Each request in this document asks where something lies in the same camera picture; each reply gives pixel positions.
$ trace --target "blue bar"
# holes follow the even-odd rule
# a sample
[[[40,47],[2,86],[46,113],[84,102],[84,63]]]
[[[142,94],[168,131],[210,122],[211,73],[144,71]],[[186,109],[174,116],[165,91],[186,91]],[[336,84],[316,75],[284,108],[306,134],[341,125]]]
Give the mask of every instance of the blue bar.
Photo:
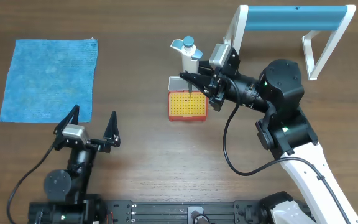
[[[337,30],[347,6],[249,6],[247,31]]]

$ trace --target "open transparent lid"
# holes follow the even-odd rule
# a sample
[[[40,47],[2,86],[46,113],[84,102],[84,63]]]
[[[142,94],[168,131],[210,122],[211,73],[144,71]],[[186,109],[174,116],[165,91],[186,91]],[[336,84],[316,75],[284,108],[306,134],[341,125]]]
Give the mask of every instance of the open transparent lid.
[[[179,76],[170,76],[169,77],[169,85],[168,85],[169,91],[183,91],[183,90],[189,90],[189,86],[187,84],[187,81],[180,78]],[[198,91],[198,89],[193,85],[193,91]]]

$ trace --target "blue towel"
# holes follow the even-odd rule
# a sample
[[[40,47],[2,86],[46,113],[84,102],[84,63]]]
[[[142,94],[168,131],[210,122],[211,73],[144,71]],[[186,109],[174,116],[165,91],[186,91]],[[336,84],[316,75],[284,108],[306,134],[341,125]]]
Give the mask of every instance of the blue towel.
[[[78,121],[90,122],[97,59],[94,39],[17,40],[1,121],[58,123],[78,104]]]

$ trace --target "black cable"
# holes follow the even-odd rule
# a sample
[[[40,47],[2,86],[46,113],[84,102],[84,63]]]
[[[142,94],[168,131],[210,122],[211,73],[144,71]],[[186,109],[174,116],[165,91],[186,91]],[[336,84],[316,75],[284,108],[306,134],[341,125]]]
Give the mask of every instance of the black cable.
[[[237,110],[240,107],[240,91],[239,88],[237,87],[237,85],[234,83],[233,80],[231,80],[230,78],[225,78],[225,80],[227,82],[229,82],[234,89],[236,90],[236,107],[234,107],[233,112],[230,114],[229,119],[227,119],[226,125],[224,127],[224,131],[223,131],[223,154],[224,154],[224,158],[226,159],[227,164],[229,165],[229,167],[238,175],[244,176],[244,177],[248,177],[250,175],[254,175],[268,167],[270,167],[271,165],[283,162],[283,161],[290,161],[290,160],[295,160],[295,161],[300,161],[305,163],[306,165],[308,165],[316,174],[317,174],[317,178],[318,180],[321,180],[323,182],[323,184],[326,186],[328,192],[331,194],[333,200],[335,201],[335,204],[337,205],[339,211],[341,212],[343,218],[345,219],[347,224],[351,224],[351,222],[349,221],[349,218],[347,217],[345,211],[342,208],[342,205],[339,203],[338,198],[336,197],[335,193],[333,192],[332,188],[329,186],[329,184],[327,183],[327,180],[325,179],[325,177],[320,173],[320,171],[310,162],[308,162],[305,159],[299,158],[299,157],[284,157],[284,158],[279,158],[277,160],[271,161],[266,163],[265,165],[251,171],[251,172],[240,172],[238,171],[230,162],[229,156],[227,155],[227,150],[226,150],[226,135],[227,135],[227,129],[229,128],[229,124],[231,119],[233,119],[234,115],[236,114]]]
[[[11,217],[11,202],[13,199],[13,196],[15,196],[16,190],[19,188],[20,184],[23,182],[23,180],[29,176],[34,170],[36,170],[36,168],[38,168],[43,162],[44,160],[48,157],[48,155],[50,154],[50,152],[53,149],[53,144],[50,146],[50,148],[48,149],[47,153],[45,153],[45,155],[43,156],[43,158],[37,163],[37,165],[35,165],[30,171],[28,171],[16,184],[15,188],[12,191],[11,196],[9,197],[9,200],[7,201],[7,205],[6,205],[6,215],[7,218],[9,219],[10,223],[15,224],[15,222],[13,221],[12,217]]]

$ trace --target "wooden table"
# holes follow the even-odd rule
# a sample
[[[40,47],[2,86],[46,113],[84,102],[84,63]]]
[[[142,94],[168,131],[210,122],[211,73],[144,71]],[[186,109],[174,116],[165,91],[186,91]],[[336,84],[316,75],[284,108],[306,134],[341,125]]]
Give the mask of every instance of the wooden table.
[[[330,168],[358,213],[358,0],[331,1],[357,6],[356,14],[317,81],[306,77],[301,36],[305,32],[247,32],[240,71],[253,77],[272,61],[300,64],[305,95],[301,106],[317,132]],[[168,77],[181,70],[169,48],[186,35],[208,59],[222,41],[240,4],[324,5],[326,1],[0,1],[0,112],[16,39],[99,40],[92,122],[101,138],[112,110],[118,114],[121,147],[98,154],[88,192],[106,199],[138,202],[232,202],[258,200],[287,191],[301,194],[288,174],[271,167],[252,177],[233,173],[223,158],[224,123],[234,107],[209,110],[204,123],[172,123],[167,115]],[[328,35],[313,41],[316,55]],[[256,136],[262,114],[241,108],[229,129],[227,146],[239,170],[272,160]],[[49,145],[55,124],[0,123],[0,223],[7,223],[6,202],[17,181]],[[12,203],[17,223],[25,223],[29,202],[45,201],[44,177],[64,169],[69,150],[53,151],[19,188]]]

